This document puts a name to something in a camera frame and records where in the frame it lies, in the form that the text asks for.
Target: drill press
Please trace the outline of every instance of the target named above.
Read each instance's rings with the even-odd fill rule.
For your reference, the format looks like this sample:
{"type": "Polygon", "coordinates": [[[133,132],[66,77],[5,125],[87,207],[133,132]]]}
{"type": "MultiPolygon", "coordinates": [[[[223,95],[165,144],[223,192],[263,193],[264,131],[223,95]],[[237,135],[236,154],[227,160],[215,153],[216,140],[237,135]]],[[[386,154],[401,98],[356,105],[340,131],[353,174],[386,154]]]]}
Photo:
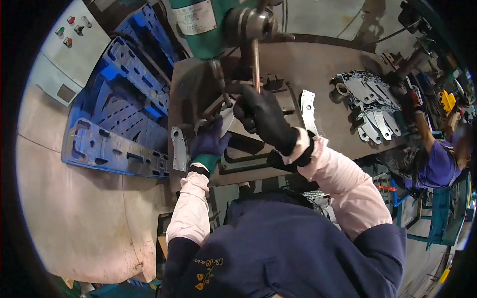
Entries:
{"type": "Polygon", "coordinates": [[[272,38],[278,22],[267,6],[276,0],[170,0],[180,30],[196,58],[208,61],[227,107],[232,106],[224,91],[220,57],[229,47],[241,47],[253,56],[253,82],[260,90],[259,49],[261,40],[272,38]]]}

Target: blue glove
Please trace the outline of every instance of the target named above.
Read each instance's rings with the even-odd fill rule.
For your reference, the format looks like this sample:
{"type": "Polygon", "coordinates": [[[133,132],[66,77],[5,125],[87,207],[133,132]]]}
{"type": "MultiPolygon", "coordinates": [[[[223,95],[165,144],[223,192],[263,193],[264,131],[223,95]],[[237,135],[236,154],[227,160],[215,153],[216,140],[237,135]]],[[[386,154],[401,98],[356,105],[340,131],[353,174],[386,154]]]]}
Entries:
{"type": "Polygon", "coordinates": [[[191,148],[192,163],[203,164],[210,174],[227,148],[232,134],[227,132],[220,138],[222,116],[217,115],[210,126],[201,126],[197,130],[197,137],[191,148]]]}

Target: yellow tool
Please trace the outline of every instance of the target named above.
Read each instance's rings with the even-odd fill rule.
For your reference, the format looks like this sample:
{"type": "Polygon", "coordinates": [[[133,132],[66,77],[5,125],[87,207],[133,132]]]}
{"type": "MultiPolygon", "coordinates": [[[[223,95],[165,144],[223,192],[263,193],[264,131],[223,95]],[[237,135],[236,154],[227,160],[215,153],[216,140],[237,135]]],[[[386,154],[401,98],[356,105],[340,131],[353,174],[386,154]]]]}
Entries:
{"type": "Polygon", "coordinates": [[[449,115],[456,105],[456,98],[452,93],[447,93],[446,90],[440,92],[439,95],[441,96],[441,103],[444,104],[444,111],[446,112],[446,115],[449,115]]]}

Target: green drill press motor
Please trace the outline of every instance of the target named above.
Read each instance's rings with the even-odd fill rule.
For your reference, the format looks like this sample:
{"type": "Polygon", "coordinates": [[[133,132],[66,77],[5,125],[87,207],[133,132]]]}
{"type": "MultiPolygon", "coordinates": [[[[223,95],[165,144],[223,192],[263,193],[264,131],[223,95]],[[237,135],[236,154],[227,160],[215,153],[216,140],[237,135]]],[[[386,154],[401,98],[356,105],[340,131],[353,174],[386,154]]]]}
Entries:
{"type": "Polygon", "coordinates": [[[218,58],[227,48],[225,17],[235,7],[255,8],[258,0],[170,0],[177,23],[193,55],[218,58]]]}

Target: green button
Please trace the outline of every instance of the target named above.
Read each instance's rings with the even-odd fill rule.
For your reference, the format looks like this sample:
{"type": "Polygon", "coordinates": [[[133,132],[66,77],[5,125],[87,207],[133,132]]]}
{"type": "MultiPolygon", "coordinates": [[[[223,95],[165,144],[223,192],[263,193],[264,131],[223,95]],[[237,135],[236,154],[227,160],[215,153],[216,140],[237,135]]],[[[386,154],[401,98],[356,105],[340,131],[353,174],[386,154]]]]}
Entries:
{"type": "Polygon", "coordinates": [[[58,28],[58,30],[56,31],[56,35],[62,36],[63,32],[64,32],[64,27],[58,28]]]}

